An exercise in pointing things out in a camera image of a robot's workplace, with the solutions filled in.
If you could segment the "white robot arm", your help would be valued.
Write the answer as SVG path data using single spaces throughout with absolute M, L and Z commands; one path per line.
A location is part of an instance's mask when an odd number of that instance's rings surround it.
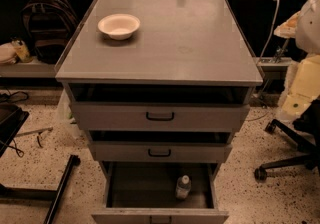
M 289 65 L 285 89 L 278 102 L 277 117 L 293 121 L 320 96 L 320 0 L 307 0 L 274 34 L 294 38 L 296 46 L 307 53 L 301 62 Z

